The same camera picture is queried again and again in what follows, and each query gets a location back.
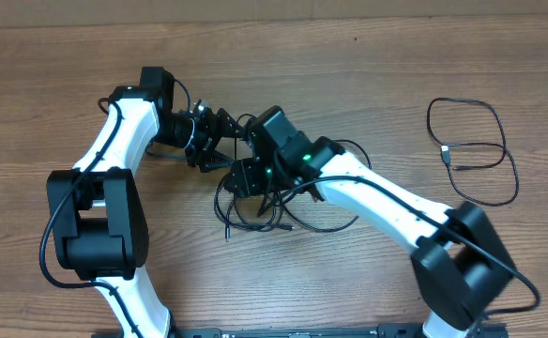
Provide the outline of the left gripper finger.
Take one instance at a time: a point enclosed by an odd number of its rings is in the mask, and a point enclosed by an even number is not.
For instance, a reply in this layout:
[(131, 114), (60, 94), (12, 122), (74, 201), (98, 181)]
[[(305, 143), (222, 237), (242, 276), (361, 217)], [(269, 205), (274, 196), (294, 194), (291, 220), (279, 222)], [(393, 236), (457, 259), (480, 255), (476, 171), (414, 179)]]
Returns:
[(197, 160), (197, 165), (201, 173), (209, 173), (217, 169), (229, 167), (233, 162), (233, 158), (218, 150), (203, 150)]
[(219, 137), (243, 139), (245, 136), (245, 129), (223, 108), (220, 108), (216, 113), (215, 133)]

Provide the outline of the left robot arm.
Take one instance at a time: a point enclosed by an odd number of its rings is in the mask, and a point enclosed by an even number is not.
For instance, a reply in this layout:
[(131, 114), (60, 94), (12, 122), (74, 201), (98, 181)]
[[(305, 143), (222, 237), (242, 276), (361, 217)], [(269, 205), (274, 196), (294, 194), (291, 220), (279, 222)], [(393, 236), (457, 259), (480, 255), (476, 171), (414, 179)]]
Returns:
[(122, 337), (176, 337), (172, 312), (160, 301), (145, 267), (149, 234), (134, 181), (151, 143), (184, 151), (203, 172), (231, 164), (217, 151), (244, 129), (224, 110), (186, 102), (173, 111), (176, 77), (144, 67), (137, 85), (121, 85), (98, 101), (107, 115), (95, 142), (68, 170), (47, 179), (50, 219), (38, 262), (45, 279), (63, 289), (96, 288), (119, 321)]

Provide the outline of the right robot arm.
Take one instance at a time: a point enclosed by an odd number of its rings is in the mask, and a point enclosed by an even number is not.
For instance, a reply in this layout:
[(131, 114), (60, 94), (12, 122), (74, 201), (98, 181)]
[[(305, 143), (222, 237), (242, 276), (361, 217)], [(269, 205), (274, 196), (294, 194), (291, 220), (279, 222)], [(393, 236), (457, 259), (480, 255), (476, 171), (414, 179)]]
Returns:
[(311, 141), (278, 106), (250, 119), (237, 136), (251, 157), (234, 164), (227, 189), (240, 197), (294, 193), (353, 212), (410, 257), (431, 312), (424, 337), (466, 337), (512, 279), (514, 263), (484, 210), (419, 197), (379, 176), (338, 141)]

